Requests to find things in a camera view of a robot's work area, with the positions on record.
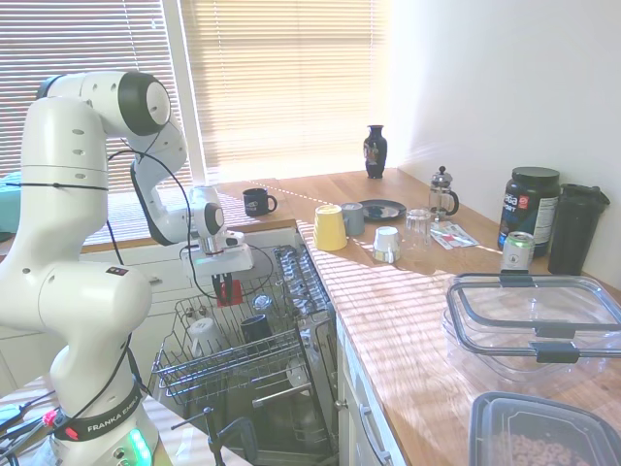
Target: white cup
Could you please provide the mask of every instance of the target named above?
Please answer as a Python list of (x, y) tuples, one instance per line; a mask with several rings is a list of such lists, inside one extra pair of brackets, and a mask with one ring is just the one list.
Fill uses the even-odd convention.
[(399, 230), (394, 226), (380, 226), (373, 241), (373, 257), (392, 264), (401, 257)]
[(193, 322), (187, 329), (192, 341), (190, 352), (193, 357), (210, 356), (226, 350), (226, 339), (212, 318), (205, 317)]

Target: white cabinet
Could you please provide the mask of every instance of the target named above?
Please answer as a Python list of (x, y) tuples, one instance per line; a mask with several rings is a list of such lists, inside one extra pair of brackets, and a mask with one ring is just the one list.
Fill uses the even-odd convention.
[(341, 466), (405, 466), (358, 356), (338, 320)]

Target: drinking glass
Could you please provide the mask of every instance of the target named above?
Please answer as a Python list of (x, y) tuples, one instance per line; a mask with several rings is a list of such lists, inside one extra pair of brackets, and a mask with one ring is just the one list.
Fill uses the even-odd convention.
[(428, 250), (431, 246), (432, 213), (428, 209), (412, 209), (406, 216), (404, 241), (408, 249)]

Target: can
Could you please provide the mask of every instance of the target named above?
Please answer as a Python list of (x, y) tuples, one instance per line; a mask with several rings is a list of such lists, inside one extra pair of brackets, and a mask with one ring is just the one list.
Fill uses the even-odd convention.
[(503, 247), (502, 270), (528, 270), (533, 262), (535, 237), (523, 231), (513, 231), (507, 235)]

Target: food container with cereal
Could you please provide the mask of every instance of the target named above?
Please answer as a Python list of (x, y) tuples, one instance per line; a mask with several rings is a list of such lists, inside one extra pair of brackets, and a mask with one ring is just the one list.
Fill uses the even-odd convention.
[(473, 403), (469, 457), (470, 466), (618, 466), (621, 439), (573, 406), (490, 392)]
[(464, 274), (446, 301), (449, 359), (481, 390), (550, 396), (621, 357), (621, 308), (585, 277)]

